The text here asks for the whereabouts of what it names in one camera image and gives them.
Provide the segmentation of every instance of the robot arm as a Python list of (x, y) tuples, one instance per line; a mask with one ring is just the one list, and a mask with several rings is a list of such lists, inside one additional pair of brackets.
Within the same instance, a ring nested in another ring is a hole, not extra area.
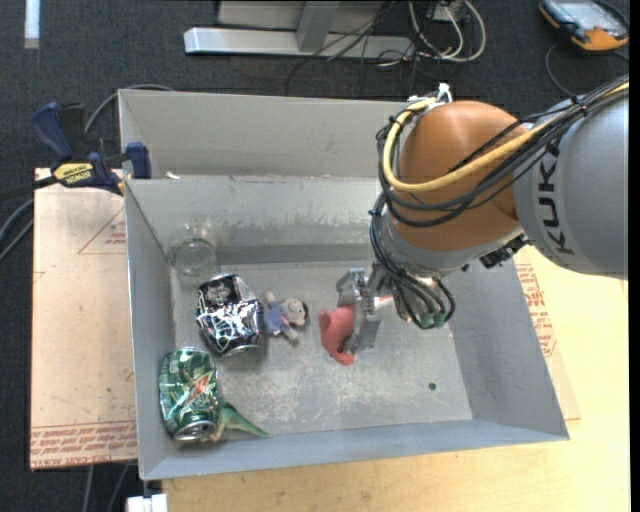
[(455, 310), (443, 278), (527, 244), (572, 271), (626, 279), (628, 90), (626, 75), (525, 120), (442, 94), (405, 105), (378, 134), (373, 270), (338, 282), (339, 306), (360, 311), (347, 351), (373, 346), (376, 297), (439, 327)]

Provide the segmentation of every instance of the blue clamp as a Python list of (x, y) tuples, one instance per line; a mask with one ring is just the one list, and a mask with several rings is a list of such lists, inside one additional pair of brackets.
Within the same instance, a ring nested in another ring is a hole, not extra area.
[[(55, 170), (60, 168), (62, 164), (74, 158), (74, 148), (67, 139), (60, 124), (58, 116), (59, 110), (60, 107), (55, 101), (44, 105), (31, 117), (31, 126), (38, 140), (53, 149), (56, 154), (57, 159), (50, 168), (51, 173), (62, 185), (72, 186), (72, 179), (60, 177), (55, 173)], [(151, 178), (149, 152), (141, 142), (130, 143), (127, 146), (126, 152), (118, 155), (116, 158), (131, 161), (135, 178)], [(98, 153), (89, 153), (85, 161), (88, 161), (93, 168), (88, 169), (88, 166), (85, 166), (85, 168), (82, 169), (82, 179), (79, 178), (79, 173), (76, 174), (75, 176), (77, 176), (78, 179), (73, 179), (73, 186), (106, 187), (112, 192), (122, 193), (122, 180), (117, 174), (105, 167), (105, 162)], [(72, 169), (69, 172), (74, 173), (76, 169)]]

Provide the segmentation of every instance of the red toy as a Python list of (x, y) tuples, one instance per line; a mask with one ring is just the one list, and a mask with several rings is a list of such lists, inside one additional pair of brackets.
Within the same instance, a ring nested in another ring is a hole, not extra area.
[(322, 346), (336, 361), (344, 366), (356, 362), (355, 354), (349, 354), (344, 348), (345, 340), (353, 333), (355, 305), (340, 306), (331, 313), (322, 311), (318, 315), (320, 341)]

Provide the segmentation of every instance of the mountain dew can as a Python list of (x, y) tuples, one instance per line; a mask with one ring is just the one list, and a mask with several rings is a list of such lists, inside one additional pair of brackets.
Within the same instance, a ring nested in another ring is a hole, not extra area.
[(178, 441), (204, 439), (218, 424), (216, 365), (208, 352), (174, 350), (162, 361), (160, 408), (167, 432)]

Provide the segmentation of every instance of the plush toy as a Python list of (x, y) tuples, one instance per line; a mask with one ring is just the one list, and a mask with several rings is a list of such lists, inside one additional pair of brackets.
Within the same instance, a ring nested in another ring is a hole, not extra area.
[(264, 310), (264, 326), (267, 334), (284, 334), (289, 341), (298, 339), (292, 326), (303, 327), (309, 318), (309, 308), (300, 299), (289, 298), (282, 303), (276, 301), (271, 292), (265, 293), (267, 307)]
[(345, 340), (353, 333), (355, 305), (340, 306), (331, 313), (322, 311), (318, 316), (320, 342), (327, 352), (345, 366), (356, 362), (355, 354), (344, 349)]

